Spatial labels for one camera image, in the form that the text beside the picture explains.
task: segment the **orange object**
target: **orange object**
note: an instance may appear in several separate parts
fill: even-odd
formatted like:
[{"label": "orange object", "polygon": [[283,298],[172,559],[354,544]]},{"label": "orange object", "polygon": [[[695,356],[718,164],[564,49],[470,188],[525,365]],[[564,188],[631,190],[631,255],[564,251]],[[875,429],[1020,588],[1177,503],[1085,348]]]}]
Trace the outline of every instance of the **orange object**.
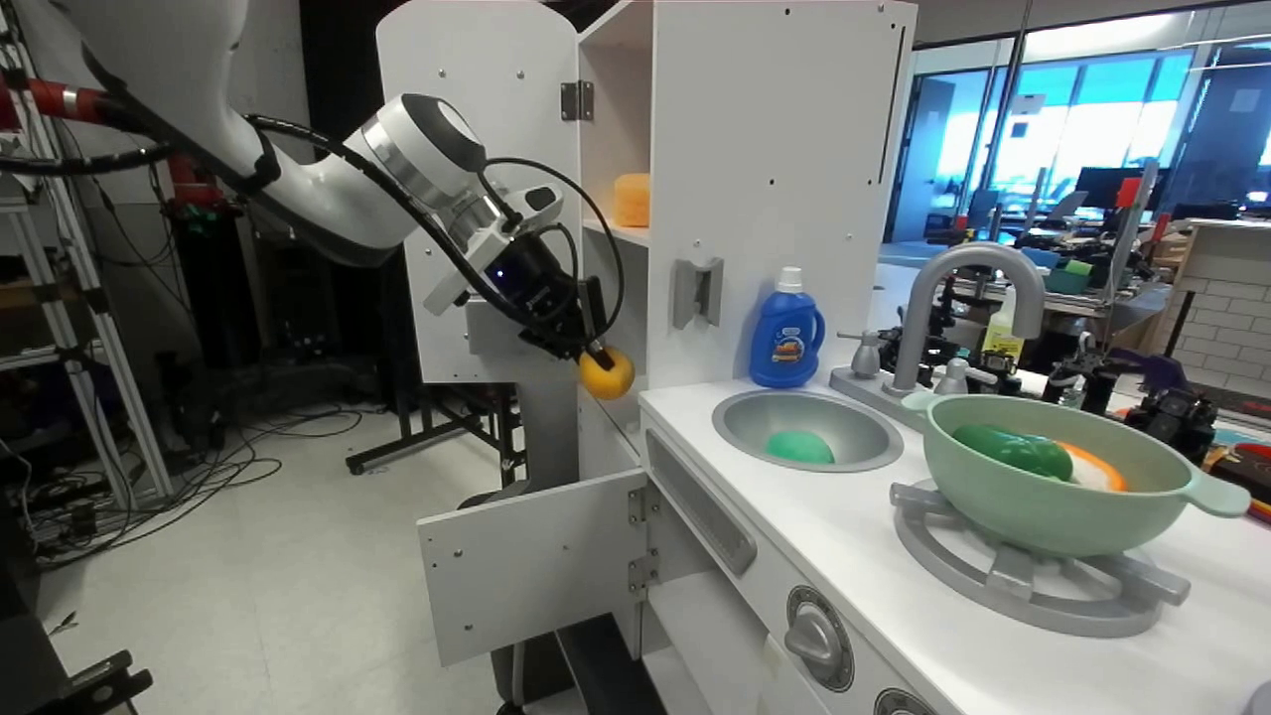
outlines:
[{"label": "orange object", "polygon": [[1271,482],[1271,446],[1236,446],[1237,470],[1256,482]]},{"label": "orange object", "polygon": [[1245,508],[1245,518],[1271,523],[1271,503],[1265,503],[1265,500],[1256,500],[1256,503]]},{"label": "orange object", "polygon": [[579,381],[590,398],[615,401],[636,381],[636,363],[622,348],[605,348],[610,365],[598,365],[590,352],[579,352]]},{"label": "orange object", "polygon": [[620,173],[610,181],[610,217],[620,228],[636,228],[636,229],[648,229],[652,224],[652,177],[648,173]]},{"label": "orange object", "polygon": [[1071,455],[1071,482],[1076,484],[1102,488],[1102,491],[1124,491],[1129,488],[1124,473],[1112,462],[1102,462],[1102,455],[1094,455],[1094,451],[1087,451],[1087,449],[1080,449],[1071,441],[1060,441],[1060,449]]}]

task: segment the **bottle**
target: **bottle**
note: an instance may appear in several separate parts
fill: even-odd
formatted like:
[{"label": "bottle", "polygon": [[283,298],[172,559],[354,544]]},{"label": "bottle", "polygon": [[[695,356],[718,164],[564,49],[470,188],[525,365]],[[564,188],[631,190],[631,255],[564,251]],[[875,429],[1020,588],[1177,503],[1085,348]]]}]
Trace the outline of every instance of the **bottle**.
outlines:
[{"label": "bottle", "polygon": [[945,365],[945,377],[938,381],[938,393],[969,393],[969,386],[966,386],[966,352],[955,352],[955,356]]},{"label": "bottle", "polygon": [[818,373],[826,318],[803,288],[803,265],[783,265],[777,286],[759,303],[752,339],[752,381],[767,388],[803,388]]},{"label": "bottle", "polygon": [[1018,339],[1011,326],[1018,326],[1018,288],[1006,286],[999,308],[989,318],[979,352],[1006,352],[1010,365],[1020,365],[1026,339]]}]

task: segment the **stove knob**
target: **stove knob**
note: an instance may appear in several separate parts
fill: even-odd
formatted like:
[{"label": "stove knob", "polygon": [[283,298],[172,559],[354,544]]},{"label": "stove knob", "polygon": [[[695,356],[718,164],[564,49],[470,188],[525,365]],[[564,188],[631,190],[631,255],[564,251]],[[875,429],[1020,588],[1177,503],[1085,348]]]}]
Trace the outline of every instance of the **stove knob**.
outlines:
[{"label": "stove knob", "polygon": [[875,700],[875,715],[934,715],[913,692],[885,687]]},{"label": "stove knob", "polygon": [[804,674],[831,692],[847,692],[853,679],[853,657],[826,594],[795,588],[787,616],[787,646],[803,661]]}]

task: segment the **white countertop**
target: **white countertop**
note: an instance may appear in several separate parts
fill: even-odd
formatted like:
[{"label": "white countertop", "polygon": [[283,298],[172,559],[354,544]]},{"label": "white countertop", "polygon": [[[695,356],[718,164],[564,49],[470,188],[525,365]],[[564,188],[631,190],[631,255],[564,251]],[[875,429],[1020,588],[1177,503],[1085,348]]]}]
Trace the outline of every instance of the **white countertop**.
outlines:
[{"label": "white countertop", "polygon": [[969,715],[1237,715],[1271,679],[1271,529],[1188,508],[1141,556],[1192,580],[1184,606],[1132,639],[1076,639],[1006,618],[934,580],[898,544],[889,484],[930,482],[921,435],[881,473],[822,475],[730,449],[710,412],[756,386],[644,393],[652,429],[681,449],[774,548],[826,577],[860,618]]}]

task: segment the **yellow object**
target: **yellow object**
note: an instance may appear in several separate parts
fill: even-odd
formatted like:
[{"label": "yellow object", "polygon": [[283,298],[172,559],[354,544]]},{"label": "yellow object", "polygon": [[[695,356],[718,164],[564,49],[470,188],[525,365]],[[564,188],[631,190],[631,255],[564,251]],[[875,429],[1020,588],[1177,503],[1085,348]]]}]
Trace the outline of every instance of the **yellow object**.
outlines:
[{"label": "yellow object", "polygon": [[615,401],[636,381],[636,363],[622,348],[609,348],[610,368],[605,368],[590,352],[579,352],[579,381],[594,401]]},{"label": "yellow object", "polygon": [[1094,455],[1094,451],[1087,451],[1087,449],[1080,449],[1071,441],[1060,441],[1060,449],[1071,462],[1071,482],[1076,484],[1100,488],[1100,491],[1124,491],[1129,488],[1124,473],[1112,462],[1102,462],[1102,455]]},{"label": "yellow object", "polygon": [[1010,286],[999,298],[999,308],[989,318],[979,352],[1010,352],[1011,365],[1026,356],[1026,339],[1011,335],[1018,326],[1018,288]]},{"label": "yellow object", "polygon": [[648,229],[652,224],[652,177],[648,173],[620,173],[610,181],[610,224]]}]

